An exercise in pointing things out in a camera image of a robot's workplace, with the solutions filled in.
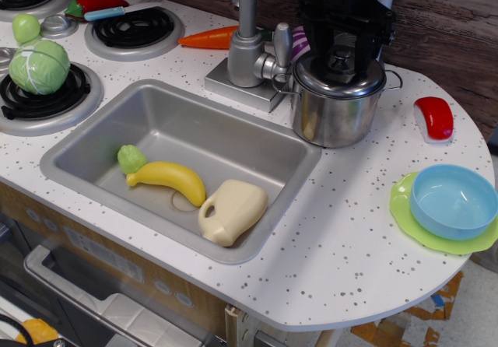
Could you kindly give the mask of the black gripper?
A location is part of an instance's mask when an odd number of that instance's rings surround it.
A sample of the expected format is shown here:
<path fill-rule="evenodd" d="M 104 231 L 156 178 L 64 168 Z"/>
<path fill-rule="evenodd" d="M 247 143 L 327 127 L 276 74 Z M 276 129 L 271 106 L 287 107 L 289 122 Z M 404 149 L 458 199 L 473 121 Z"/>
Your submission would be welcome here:
<path fill-rule="evenodd" d="M 297 14 L 313 56 L 331 69 L 335 32 L 356 35 L 354 71 L 366 72 L 382 45 L 395 39 L 395 13 L 378 0 L 297 0 Z"/>

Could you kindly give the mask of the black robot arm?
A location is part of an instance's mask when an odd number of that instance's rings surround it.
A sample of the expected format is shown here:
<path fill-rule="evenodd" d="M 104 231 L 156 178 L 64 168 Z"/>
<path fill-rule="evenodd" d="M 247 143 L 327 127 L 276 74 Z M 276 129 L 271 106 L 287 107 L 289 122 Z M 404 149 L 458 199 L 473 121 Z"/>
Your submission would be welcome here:
<path fill-rule="evenodd" d="M 311 53 L 331 64 L 335 32 L 356 36 L 354 71 L 366 72 L 381 46 L 395 38 L 396 14 L 378 0 L 298 0 Z"/>

